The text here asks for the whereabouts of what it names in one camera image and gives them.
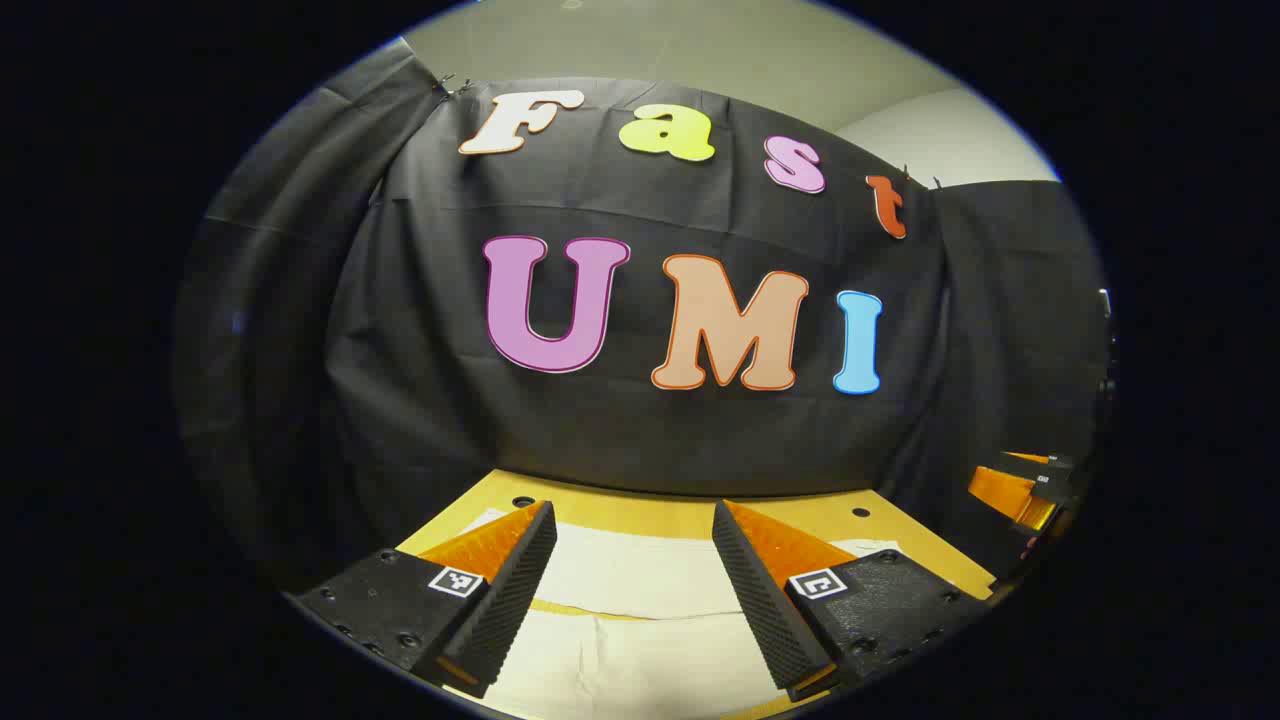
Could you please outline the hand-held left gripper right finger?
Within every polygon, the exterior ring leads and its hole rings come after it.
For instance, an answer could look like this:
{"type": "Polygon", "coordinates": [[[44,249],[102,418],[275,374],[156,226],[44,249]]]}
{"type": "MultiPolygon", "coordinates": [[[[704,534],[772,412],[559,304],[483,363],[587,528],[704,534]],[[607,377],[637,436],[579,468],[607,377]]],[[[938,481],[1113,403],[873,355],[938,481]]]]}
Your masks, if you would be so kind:
{"type": "Polygon", "coordinates": [[[856,556],[728,500],[716,505],[712,538],[792,702],[896,673],[991,609],[900,550],[856,556]]]}

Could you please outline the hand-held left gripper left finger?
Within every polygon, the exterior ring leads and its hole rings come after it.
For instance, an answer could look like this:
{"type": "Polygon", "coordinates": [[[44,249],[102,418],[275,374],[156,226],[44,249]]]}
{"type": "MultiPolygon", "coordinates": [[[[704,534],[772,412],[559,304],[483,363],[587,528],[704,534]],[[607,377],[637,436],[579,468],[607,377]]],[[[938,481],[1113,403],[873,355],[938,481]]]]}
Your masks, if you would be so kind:
{"type": "Polygon", "coordinates": [[[376,550],[292,600],[374,657],[480,700],[556,541],[554,507],[540,500],[420,553],[376,550]]]}

